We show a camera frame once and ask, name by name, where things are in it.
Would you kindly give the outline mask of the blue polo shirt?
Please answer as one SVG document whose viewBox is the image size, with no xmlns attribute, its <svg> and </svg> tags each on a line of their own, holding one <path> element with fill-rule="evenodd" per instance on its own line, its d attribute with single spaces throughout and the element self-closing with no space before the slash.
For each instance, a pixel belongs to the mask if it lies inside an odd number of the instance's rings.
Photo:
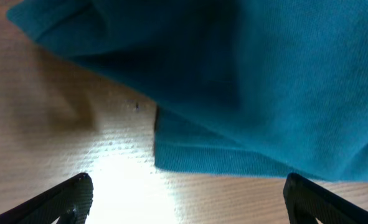
<svg viewBox="0 0 368 224">
<path fill-rule="evenodd" d="M 153 99 L 160 169 L 368 181 L 368 1 L 37 0 L 7 18 Z"/>
</svg>

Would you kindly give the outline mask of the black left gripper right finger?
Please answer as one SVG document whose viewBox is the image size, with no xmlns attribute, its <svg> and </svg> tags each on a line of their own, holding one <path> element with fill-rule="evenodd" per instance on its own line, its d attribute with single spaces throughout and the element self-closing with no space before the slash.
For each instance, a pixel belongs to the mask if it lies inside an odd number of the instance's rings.
<svg viewBox="0 0 368 224">
<path fill-rule="evenodd" d="M 283 197 L 291 224 L 368 224 L 368 211 L 296 173 L 287 176 Z"/>
</svg>

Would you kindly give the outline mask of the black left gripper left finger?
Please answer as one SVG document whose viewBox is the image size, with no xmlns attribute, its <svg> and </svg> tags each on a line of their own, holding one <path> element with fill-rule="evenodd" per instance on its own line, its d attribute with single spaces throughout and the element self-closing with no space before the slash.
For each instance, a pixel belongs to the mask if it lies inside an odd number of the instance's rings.
<svg viewBox="0 0 368 224">
<path fill-rule="evenodd" d="M 82 172 L 0 214 L 0 224 L 85 224 L 92 202 L 92 179 Z"/>
</svg>

